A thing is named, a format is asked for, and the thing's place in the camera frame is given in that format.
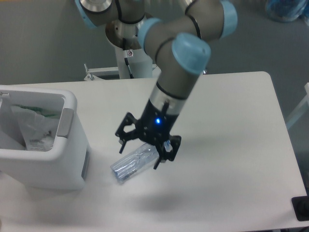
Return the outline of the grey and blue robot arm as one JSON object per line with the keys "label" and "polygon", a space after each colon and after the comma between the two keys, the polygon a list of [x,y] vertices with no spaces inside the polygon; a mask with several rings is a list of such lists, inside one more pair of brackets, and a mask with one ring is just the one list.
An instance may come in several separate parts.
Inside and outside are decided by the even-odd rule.
{"label": "grey and blue robot arm", "polygon": [[159,154],[156,164],[173,161],[182,138],[170,131],[207,67],[209,42],[236,30],[236,8],[227,0],[182,0],[184,16],[164,23],[146,18],[142,0],[78,0],[75,4],[84,22],[92,27],[111,22],[129,26],[128,32],[115,31],[122,47],[137,38],[139,47],[160,68],[141,117],[127,113],[115,134],[122,146],[135,139],[154,145]]}

